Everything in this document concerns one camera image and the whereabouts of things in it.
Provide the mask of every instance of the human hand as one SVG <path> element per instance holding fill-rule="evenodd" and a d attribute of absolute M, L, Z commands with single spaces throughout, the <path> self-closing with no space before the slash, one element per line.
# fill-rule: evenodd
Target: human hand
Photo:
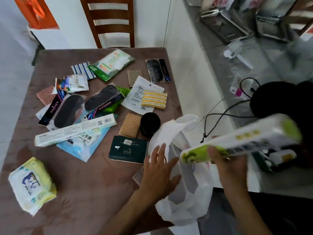
<path fill-rule="evenodd" d="M 247 156 L 234 156 L 225 159 L 214 146 L 208 146 L 208 154 L 218 168 L 219 179 L 227 198 L 234 193 L 246 193 L 247 187 Z"/>
<path fill-rule="evenodd" d="M 171 171 L 179 161 L 179 158 L 172 158 L 165 164 L 165 146 L 166 144 L 163 143 L 161 147 L 157 146 L 154 148 L 151 154 L 151 163 L 149 163 L 150 155 L 144 161 L 144 173 L 138 192 L 150 205 L 154 205 L 173 192 L 182 177 L 181 175 L 176 175 L 170 180 Z"/>

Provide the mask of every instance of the person's right hand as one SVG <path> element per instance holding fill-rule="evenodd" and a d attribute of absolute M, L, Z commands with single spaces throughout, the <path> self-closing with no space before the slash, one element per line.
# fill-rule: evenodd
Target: person's right hand
<path fill-rule="evenodd" d="M 214 146 L 208 146 L 208 154 L 218 168 L 219 179 L 227 197 L 234 193 L 246 193 L 247 188 L 247 156 L 234 156 L 225 159 Z"/>

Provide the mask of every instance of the chair backrest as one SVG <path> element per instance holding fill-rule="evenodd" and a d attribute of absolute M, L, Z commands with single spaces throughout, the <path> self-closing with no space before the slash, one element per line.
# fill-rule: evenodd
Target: chair backrest
<path fill-rule="evenodd" d="M 135 47 L 135 33 L 134 33 L 134 6 L 133 0 L 80 0 L 83 6 L 85 15 L 87 17 L 90 29 L 96 41 L 97 47 L 102 48 L 99 34 L 104 33 L 129 33 L 131 47 Z M 90 10 L 90 3 L 122 3 L 127 4 L 128 10 L 118 9 L 101 9 Z M 128 25 L 125 24 L 107 24 L 95 25 L 94 20 L 103 19 L 122 19 L 128 20 Z"/>

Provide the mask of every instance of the table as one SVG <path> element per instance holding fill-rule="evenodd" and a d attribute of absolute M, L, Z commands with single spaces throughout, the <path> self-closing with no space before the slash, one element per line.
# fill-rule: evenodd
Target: table
<path fill-rule="evenodd" d="M 129 87 L 127 70 L 140 69 L 143 77 L 149 79 L 145 59 L 164 58 L 171 73 L 165 48 L 123 48 L 135 58 L 117 76 L 106 83 Z M 37 65 L 15 127 L 0 177 L 0 234 L 96 234 L 125 205 L 138 185 L 132 176 L 141 168 L 139 164 L 113 161 L 108 158 L 111 142 L 127 113 L 136 114 L 119 106 L 117 126 L 113 126 L 104 137 L 88 162 L 57 148 L 34 146 L 34 137 L 47 131 L 38 125 L 35 114 L 44 107 L 36 93 L 54 84 L 54 78 L 73 74 L 71 65 L 90 61 L 91 63 L 111 53 L 112 49 L 44 50 Z M 160 83 L 168 93 L 166 108 L 155 109 L 161 123 L 182 116 L 178 95 L 172 77 L 171 83 Z M 90 97 L 105 86 L 99 78 L 89 81 Z M 57 186 L 57 197 L 44 204 L 32 217 L 22 211 L 8 182 L 10 172 L 31 157 L 45 164 L 48 173 Z M 172 224 L 163 221 L 153 206 L 139 221 L 135 233 L 143 233 Z"/>

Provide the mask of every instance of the forearm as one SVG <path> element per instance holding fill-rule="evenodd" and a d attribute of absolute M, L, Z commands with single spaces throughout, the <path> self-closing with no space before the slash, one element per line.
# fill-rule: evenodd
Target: forearm
<path fill-rule="evenodd" d="M 150 205 L 151 203 L 142 198 L 138 190 L 135 191 L 119 213 L 101 229 L 99 235 L 131 234 L 137 221 L 149 209 Z"/>
<path fill-rule="evenodd" d="M 247 191 L 237 194 L 232 193 L 228 197 L 235 216 L 246 235 L 272 235 L 272 232 L 256 210 Z"/>

